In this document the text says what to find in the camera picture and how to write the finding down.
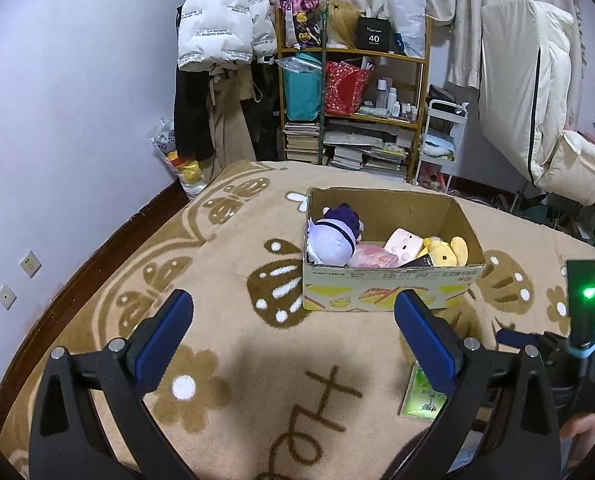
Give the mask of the person's right hand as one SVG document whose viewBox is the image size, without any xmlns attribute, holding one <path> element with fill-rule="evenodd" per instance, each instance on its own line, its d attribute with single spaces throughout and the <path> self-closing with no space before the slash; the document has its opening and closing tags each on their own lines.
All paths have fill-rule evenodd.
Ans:
<svg viewBox="0 0 595 480">
<path fill-rule="evenodd" d="M 595 413 L 577 414 L 560 429 L 560 440 L 575 440 L 567 456 L 567 464 L 579 464 L 595 445 Z"/>
</svg>

